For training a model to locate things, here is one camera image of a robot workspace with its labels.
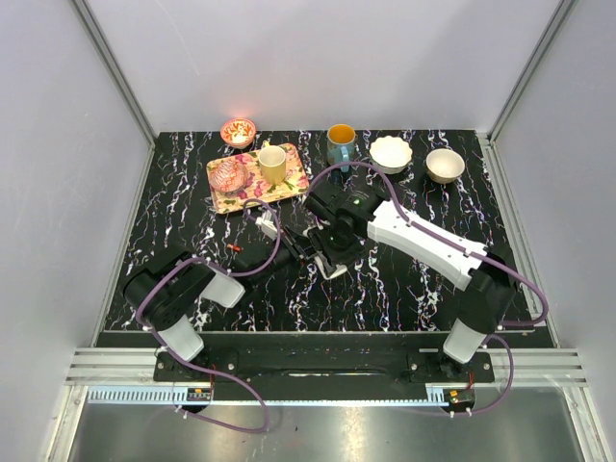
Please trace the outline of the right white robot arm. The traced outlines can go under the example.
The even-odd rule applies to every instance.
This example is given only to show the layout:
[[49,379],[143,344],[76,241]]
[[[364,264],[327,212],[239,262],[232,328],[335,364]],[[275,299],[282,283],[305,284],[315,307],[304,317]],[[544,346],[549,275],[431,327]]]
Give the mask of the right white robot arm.
[[371,188],[344,192],[322,183],[307,194],[304,207],[322,222],[304,236],[324,278],[344,274],[359,258],[364,239],[427,265],[463,293],[437,366],[450,381],[468,374],[475,351],[497,330],[518,291],[516,279],[506,272],[512,252],[490,252],[484,244],[457,237]]

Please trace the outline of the white remote control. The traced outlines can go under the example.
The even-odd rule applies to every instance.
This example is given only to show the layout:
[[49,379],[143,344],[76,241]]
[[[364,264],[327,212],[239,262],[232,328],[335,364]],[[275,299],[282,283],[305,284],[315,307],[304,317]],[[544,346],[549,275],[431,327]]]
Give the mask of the white remote control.
[[346,265],[330,265],[326,260],[323,260],[321,257],[317,256],[314,258],[314,262],[317,265],[321,276],[325,280],[335,279],[344,275],[347,272]]

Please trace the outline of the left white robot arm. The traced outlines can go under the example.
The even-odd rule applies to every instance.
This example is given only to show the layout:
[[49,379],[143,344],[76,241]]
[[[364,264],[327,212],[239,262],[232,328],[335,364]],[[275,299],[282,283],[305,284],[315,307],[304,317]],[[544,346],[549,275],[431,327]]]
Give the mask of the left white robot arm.
[[278,270],[304,264],[315,254],[310,240],[285,226],[281,242],[271,262],[261,271],[273,248],[251,244],[233,260],[232,270],[244,277],[233,278],[218,269],[210,269],[194,260],[189,250],[174,244],[152,257],[131,275],[122,295],[138,312],[136,317],[151,327],[173,350],[175,369],[188,380],[205,375],[209,366],[203,340],[189,322],[189,312],[204,298],[233,308],[250,302],[261,286]]

